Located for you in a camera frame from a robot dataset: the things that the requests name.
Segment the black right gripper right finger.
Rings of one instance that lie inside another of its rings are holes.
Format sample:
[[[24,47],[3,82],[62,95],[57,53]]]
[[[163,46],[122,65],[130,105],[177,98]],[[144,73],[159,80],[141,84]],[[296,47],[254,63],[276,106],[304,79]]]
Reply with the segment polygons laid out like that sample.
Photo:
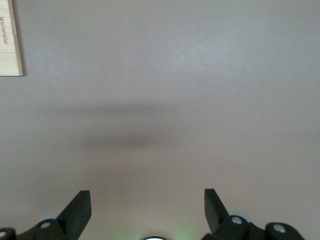
[[[211,233],[214,233],[229,216],[227,209],[213,188],[204,190],[204,213]]]

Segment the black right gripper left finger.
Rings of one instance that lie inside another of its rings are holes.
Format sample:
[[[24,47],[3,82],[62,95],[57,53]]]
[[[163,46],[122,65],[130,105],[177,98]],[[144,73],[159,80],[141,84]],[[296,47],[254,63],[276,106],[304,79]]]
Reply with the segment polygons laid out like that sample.
[[[90,191],[81,190],[58,215],[57,221],[68,240],[78,240],[91,216]]]

